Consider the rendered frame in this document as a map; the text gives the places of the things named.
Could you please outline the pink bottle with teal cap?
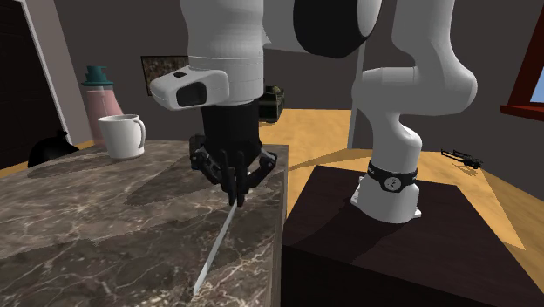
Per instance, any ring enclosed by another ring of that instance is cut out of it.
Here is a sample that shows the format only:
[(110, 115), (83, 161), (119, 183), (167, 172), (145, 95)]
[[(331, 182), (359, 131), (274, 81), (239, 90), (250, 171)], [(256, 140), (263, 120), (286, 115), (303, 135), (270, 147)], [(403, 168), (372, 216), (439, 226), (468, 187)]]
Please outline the pink bottle with teal cap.
[(103, 146), (104, 137), (99, 128), (99, 119), (106, 116), (122, 115), (123, 112), (115, 97), (113, 82), (103, 72), (104, 66), (88, 65), (85, 81), (82, 86), (86, 90), (85, 110), (95, 145)]

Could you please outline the red framed window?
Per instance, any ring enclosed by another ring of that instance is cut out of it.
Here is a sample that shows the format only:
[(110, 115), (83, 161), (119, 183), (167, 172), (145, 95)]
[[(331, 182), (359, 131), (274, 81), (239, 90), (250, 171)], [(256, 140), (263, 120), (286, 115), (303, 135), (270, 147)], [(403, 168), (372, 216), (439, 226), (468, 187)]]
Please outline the red framed window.
[(500, 112), (524, 119), (544, 122), (544, 102), (533, 102), (534, 89), (544, 67), (544, 5), (520, 66), (506, 105)]

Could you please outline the dark door with pale frame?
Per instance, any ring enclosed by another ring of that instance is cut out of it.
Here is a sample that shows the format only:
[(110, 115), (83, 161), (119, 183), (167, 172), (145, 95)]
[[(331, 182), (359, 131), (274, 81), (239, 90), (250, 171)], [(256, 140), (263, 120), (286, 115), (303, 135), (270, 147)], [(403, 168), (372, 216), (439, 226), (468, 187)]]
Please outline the dark door with pale frame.
[(92, 138), (54, 0), (0, 0), (0, 169), (40, 140)]

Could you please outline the black thin frame object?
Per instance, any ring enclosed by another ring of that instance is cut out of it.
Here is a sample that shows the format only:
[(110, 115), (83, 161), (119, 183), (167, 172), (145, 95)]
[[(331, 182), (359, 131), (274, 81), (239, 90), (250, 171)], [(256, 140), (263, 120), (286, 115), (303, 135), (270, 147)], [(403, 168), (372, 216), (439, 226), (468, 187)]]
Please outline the black thin frame object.
[(479, 169), (483, 164), (482, 160), (477, 159), (470, 154), (461, 153), (457, 150), (446, 151), (444, 149), (441, 149), (440, 153), (447, 158), (462, 162), (464, 166), (471, 167), (472, 169)]

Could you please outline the black round pot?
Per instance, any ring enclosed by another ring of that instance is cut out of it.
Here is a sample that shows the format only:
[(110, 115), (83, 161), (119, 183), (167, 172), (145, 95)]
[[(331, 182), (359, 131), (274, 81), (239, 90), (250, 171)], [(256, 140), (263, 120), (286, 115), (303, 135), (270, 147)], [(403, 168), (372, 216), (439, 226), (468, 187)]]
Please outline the black round pot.
[(27, 167), (35, 167), (46, 161), (77, 152), (78, 148), (68, 142), (67, 135), (68, 132), (57, 130), (55, 136), (37, 142), (30, 151)]

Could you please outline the white mug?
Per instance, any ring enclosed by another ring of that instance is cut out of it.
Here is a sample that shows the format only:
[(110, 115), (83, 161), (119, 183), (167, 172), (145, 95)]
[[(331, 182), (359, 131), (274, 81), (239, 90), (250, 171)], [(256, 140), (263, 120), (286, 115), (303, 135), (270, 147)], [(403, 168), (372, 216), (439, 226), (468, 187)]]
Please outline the white mug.
[(105, 116), (98, 119), (109, 156), (127, 160), (145, 152), (146, 126), (136, 114)]

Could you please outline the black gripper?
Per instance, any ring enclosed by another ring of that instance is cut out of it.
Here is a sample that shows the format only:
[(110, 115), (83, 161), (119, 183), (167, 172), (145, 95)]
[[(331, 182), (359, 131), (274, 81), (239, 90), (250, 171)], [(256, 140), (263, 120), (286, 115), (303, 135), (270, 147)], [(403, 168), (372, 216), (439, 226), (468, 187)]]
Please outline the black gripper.
[[(262, 149), (258, 103), (254, 100), (237, 106), (202, 107), (201, 115), (204, 134), (189, 139), (191, 168), (201, 171), (213, 185), (220, 184), (230, 206), (237, 199), (241, 207), (249, 190), (256, 188), (277, 163), (276, 153)], [(258, 155), (259, 167), (249, 172), (246, 164), (252, 164)], [(228, 163), (235, 164), (237, 156), (236, 196), (235, 170)]]

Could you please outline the silver knife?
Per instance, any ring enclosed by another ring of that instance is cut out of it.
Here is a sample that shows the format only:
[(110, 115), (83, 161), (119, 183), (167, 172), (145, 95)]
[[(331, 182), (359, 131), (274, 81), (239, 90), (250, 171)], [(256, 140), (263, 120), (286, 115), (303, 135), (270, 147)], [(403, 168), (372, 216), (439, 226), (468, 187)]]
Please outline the silver knife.
[(235, 215), (235, 210), (237, 209), (238, 207), (238, 203), (237, 201), (234, 202), (232, 208), (229, 210), (228, 212), (228, 215), (224, 221), (224, 223), (222, 224), (221, 226), (221, 230), (219, 232), (219, 234), (216, 236), (215, 240), (214, 240), (214, 244), (212, 246), (212, 248), (210, 249), (210, 252), (208, 254), (208, 257), (207, 257), (207, 260), (204, 262), (202, 268), (201, 268), (201, 272), (200, 274), (198, 275), (196, 281), (195, 281), (195, 284), (194, 284), (194, 287), (193, 287), (193, 296), (195, 297), (198, 293), (199, 293), (199, 290), (202, 286), (202, 284), (204, 283), (206, 277), (207, 277), (207, 273), (209, 271), (209, 269), (211, 268), (212, 264), (213, 264), (213, 261), (216, 257), (216, 254), (218, 252), (218, 249), (219, 247), (221, 246), (221, 243), (228, 231), (228, 227), (231, 223), (231, 221), (233, 220), (233, 217)]

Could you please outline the dark robot stand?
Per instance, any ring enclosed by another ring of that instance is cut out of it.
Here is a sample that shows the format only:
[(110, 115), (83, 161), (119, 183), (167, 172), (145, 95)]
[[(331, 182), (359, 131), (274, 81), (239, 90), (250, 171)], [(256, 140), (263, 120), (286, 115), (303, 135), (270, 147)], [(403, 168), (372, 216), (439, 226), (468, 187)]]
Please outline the dark robot stand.
[(458, 188), (420, 181), (422, 215), (389, 224), (350, 203), (358, 179), (314, 168), (283, 229), (281, 307), (544, 307)]

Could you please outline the dark crate with plant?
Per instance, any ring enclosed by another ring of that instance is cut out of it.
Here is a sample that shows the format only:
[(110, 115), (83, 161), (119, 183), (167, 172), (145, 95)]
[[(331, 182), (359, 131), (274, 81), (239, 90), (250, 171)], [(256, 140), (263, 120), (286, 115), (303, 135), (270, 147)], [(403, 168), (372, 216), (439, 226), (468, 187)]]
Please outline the dark crate with plant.
[(276, 85), (266, 85), (263, 95), (258, 99), (259, 121), (276, 123), (284, 108), (284, 90)]

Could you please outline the dark wall picture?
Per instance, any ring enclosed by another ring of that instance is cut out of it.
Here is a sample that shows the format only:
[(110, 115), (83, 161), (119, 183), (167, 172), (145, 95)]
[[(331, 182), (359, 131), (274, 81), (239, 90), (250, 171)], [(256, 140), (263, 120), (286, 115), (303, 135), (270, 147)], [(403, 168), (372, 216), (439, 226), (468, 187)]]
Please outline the dark wall picture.
[(141, 56), (147, 95), (151, 96), (150, 83), (165, 74), (188, 65), (188, 56)]

